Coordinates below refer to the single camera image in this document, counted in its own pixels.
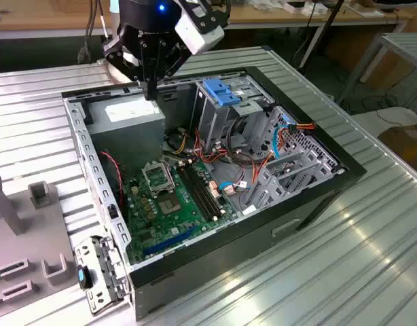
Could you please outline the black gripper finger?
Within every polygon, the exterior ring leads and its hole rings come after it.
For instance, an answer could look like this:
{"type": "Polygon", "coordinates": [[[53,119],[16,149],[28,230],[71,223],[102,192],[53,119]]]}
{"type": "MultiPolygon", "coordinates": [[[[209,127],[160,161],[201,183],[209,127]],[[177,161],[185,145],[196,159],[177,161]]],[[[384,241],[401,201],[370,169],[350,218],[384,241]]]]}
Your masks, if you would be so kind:
{"type": "Polygon", "coordinates": [[[150,79],[150,100],[157,98],[158,82],[165,76],[173,76],[191,55],[189,48],[176,33],[165,35],[159,40],[153,76],[150,79]]]}
{"type": "Polygon", "coordinates": [[[151,71],[149,58],[143,53],[147,43],[140,37],[139,32],[120,32],[110,41],[102,44],[102,51],[106,61],[125,75],[130,81],[138,81],[143,89],[144,97],[151,100],[151,71]],[[132,54],[138,65],[124,58],[124,50],[132,54]]]}

